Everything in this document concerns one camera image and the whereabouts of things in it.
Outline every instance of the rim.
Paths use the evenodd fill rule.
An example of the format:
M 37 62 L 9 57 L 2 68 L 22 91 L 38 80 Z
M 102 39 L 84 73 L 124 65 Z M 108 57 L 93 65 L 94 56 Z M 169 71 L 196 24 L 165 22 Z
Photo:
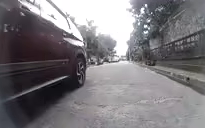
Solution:
M 85 80 L 85 66 L 82 62 L 78 62 L 76 74 L 77 74 L 78 82 L 80 84 L 83 84 Z

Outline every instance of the curb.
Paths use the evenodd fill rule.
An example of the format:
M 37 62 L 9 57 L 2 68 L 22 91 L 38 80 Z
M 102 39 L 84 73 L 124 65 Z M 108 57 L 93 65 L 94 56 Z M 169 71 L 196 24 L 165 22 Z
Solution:
M 193 78 L 193 77 L 187 76 L 185 74 L 177 74 L 174 72 L 157 69 L 157 68 L 154 68 L 151 66 L 146 66 L 143 64 L 138 64 L 138 65 L 141 67 L 144 67 L 144 68 L 148 68 L 152 71 L 155 71 L 158 74 L 164 75 L 164 76 L 166 76 L 174 81 L 177 81 L 181 84 L 184 84 L 184 85 L 194 89 L 195 91 L 205 95 L 205 81 L 202 79 Z

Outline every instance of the car body panel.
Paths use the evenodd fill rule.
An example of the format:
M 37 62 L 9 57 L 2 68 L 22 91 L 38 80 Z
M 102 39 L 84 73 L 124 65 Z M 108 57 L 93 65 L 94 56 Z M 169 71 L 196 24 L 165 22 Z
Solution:
M 75 26 L 63 29 L 58 23 L 68 20 L 56 18 L 28 0 L 0 0 L 2 99 L 68 77 L 77 56 L 86 58 L 82 38 L 72 33 Z

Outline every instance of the sidewalk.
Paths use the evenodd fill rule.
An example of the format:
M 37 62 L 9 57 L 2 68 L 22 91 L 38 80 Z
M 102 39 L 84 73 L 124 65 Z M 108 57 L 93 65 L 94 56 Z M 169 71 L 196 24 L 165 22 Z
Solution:
M 153 70 L 159 74 L 167 76 L 177 82 L 183 83 L 192 89 L 205 95 L 205 74 L 184 71 L 180 69 L 168 68 L 163 66 L 147 66 L 138 64 L 142 67 Z

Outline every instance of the sky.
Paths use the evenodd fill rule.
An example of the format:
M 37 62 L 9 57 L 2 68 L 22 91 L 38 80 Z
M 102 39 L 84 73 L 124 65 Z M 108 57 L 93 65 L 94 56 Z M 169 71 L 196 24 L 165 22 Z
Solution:
M 86 19 L 94 20 L 97 33 L 109 34 L 117 41 L 115 50 L 125 55 L 127 41 L 133 30 L 134 21 L 126 10 L 129 0 L 53 0 L 64 12 L 76 18 L 78 24 L 86 24 Z

